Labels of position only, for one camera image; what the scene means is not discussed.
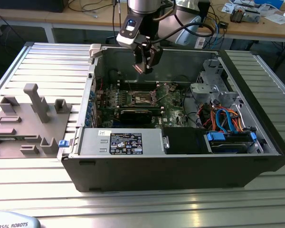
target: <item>blue tab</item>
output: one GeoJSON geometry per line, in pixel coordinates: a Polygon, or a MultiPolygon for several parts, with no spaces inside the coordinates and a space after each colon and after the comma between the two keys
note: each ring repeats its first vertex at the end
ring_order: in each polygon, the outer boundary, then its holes
{"type": "Polygon", "coordinates": [[[60,140],[58,143],[58,147],[66,148],[70,146],[70,141],[68,140],[60,140]]]}
{"type": "Polygon", "coordinates": [[[210,133],[207,134],[207,139],[208,139],[208,141],[212,141],[213,140],[213,138],[212,138],[210,133]]]}
{"type": "Polygon", "coordinates": [[[208,141],[225,141],[225,136],[222,132],[209,132],[207,134],[208,141]]]}
{"type": "Polygon", "coordinates": [[[250,133],[253,141],[257,140],[256,134],[254,132],[250,133]]]}

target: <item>desk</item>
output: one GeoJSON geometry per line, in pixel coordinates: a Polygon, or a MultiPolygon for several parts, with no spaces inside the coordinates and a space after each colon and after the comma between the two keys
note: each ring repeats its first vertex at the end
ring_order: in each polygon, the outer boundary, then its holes
{"type": "MultiPolygon", "coordinates": [[[[225,35],[226,38],[285,42],[285,24],[278,25],[265,18],[262,18],[258,24],[248,22],[237,24],[230,22],[229,14],[220,12],[225,2],[227,0],[213,1],[213,8],[220,20],[229,23],[225,35]]],[[[102,3],[93,5],[93,7],[97,8],[107,4],[110,4],[110,1],[104,0],[102,3]]],[[[80,10],[79,1],[73,2],[72,7],[80,10]]],[[[10,25],[42,27],[45,30],[48,42],[55,43],[53,28],[112,31],[112,10],[112,7],[98,10],[98,18],[91,17],[82,12],[72,11],[69,8],[66,8],[63,13],[0,9],[0,15],[10,25]]],[[[127,12],[125,3],[121,4],[121,12],[122,21],[124,21],[127,12]]],[[[116,31],[118,31],[118,10],[115,11],[115,26],[116,31]]],[[[199,32],[207,33],[208,31],[206,28],[201,28],[199,32]]]]}

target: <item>warning label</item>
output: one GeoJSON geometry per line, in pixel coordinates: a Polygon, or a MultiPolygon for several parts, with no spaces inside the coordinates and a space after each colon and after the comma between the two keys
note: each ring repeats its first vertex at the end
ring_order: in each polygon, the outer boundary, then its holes
{"type": "Polygon", "coordinates": [[[143,154],[142,143],[141,133],[112,133],[110,138],[110,154],[143,154]]]}

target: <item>green circuit board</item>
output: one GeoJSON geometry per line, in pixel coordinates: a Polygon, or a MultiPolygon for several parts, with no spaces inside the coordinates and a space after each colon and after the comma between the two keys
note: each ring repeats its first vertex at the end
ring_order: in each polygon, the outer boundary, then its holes
{"type": "Polygon", "coordinates": [[[98,96],[98,114],[100,127],[103,128],[162,128],[187,127],[181,102],[183,88],[177,85],[161,84],[154,91],[121,90],[110,85],[98,96]],[[125,125],[120,122],[123,109],[151,110],[151,123],[125,125]]]}

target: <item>motherboard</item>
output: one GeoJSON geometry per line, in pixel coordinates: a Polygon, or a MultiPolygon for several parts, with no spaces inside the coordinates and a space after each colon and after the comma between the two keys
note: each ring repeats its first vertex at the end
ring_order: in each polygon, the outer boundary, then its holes
{"type": "Polygon", "coordinates": [[[96,92],[99,127],[189,126],[182,107],[184,88],[175,83],[110,84],[96,92]]]}

